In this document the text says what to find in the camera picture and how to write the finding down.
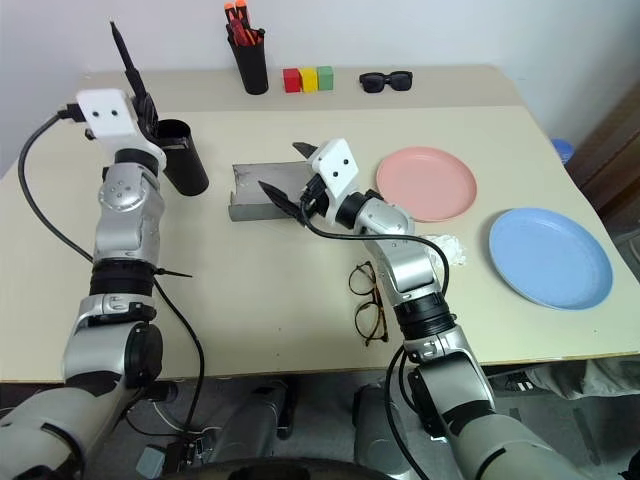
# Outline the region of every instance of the black cup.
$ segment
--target black cup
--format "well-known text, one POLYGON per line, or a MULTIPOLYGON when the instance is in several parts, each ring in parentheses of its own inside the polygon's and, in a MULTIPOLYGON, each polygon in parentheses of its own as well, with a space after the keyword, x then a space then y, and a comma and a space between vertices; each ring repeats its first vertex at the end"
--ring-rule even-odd
POLYGON ((236 57, 245 91, 251 95, 261 95, 269 90, 267 63, 264 58, 264 40, 249 47, 235 45, 230 39, 227 40, 233 51, 233 56, 236 57))
POLYGON ((189 125, 181 120, 158 122, 158 143, 167 156, 164 173, 182 195, 194 196, 209 186, 189 125))

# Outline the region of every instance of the green block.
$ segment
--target green block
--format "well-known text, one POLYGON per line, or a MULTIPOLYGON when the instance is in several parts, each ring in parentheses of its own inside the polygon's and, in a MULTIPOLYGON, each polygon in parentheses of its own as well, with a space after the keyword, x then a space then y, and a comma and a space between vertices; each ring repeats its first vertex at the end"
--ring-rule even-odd
POLYGON ((318 90, 333 90, 333 68, 317 67, 318 90))

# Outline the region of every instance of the yellow block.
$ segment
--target yellow block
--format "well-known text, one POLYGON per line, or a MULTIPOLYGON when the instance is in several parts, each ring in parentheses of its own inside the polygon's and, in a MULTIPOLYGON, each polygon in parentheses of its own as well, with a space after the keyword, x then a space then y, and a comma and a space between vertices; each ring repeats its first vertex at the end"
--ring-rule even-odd
POLYGON ((302 77, 302 91, 305 93, 318 90, 318 73, 315 68, 299 68, 302 77))

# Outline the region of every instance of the white tissue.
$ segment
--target white tissue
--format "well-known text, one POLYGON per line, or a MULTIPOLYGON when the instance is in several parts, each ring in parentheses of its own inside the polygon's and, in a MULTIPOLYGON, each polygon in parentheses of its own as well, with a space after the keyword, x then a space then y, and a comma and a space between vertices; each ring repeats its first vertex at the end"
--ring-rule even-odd
MULTIPOLYGON (((467 257, 464 255, 465 247, 460 243, 460 240, 455 235, 422 235, 422 238, 432 241, 438 245, 444 252, 449 265, 465 265, 467 263, 467 257)), ((433 249, 425 247, 431 263, 437 269, 441 270, 442 260, 433 249)))

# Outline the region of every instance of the white wall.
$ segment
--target white wall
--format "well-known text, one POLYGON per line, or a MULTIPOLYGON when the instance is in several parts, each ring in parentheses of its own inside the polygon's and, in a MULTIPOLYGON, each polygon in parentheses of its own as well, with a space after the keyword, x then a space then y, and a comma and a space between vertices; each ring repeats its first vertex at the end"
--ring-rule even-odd
MULTIPOLYGON (((75 75, 121 68, 109 19, 141 70, 233 65, 223 0, 0 1, 0 174, 75 75)), ((574 143, 640 79, 638 0, 250 0, 250 12, 273 66, 498 65, 549 135, 574 143)))

